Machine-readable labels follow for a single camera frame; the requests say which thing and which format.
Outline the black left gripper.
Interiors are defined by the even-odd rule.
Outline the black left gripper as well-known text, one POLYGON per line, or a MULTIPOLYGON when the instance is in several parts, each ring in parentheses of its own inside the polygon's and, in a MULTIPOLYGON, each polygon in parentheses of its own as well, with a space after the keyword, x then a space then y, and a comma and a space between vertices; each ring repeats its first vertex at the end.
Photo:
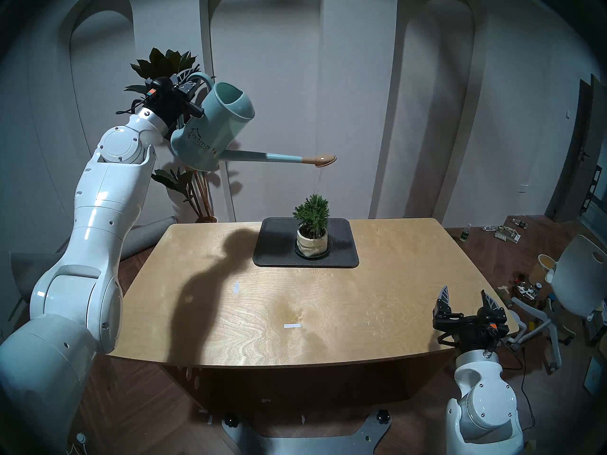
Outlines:
POLYGON ((193 102, 200 82, 187 80, 187 75, 174 75, 174 83, 148 82, 148 110, 166 124, 183 115, 201 118, 205 111, 193 102))

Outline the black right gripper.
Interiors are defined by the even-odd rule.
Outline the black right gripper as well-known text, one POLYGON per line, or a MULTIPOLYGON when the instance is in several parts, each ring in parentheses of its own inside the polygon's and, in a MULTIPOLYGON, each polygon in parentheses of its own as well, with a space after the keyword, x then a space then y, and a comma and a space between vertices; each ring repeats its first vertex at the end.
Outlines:
MULTIPOLYGON (((477 315, 438 313, 432 325, 442 332, 438 344, 458 350, 496 350, 500 340, 509 333, 503 307, 481 290, 482 307, 477 315)), ((448 287, 443 286, 437 299, 437 312, 451 312, 448 287)))

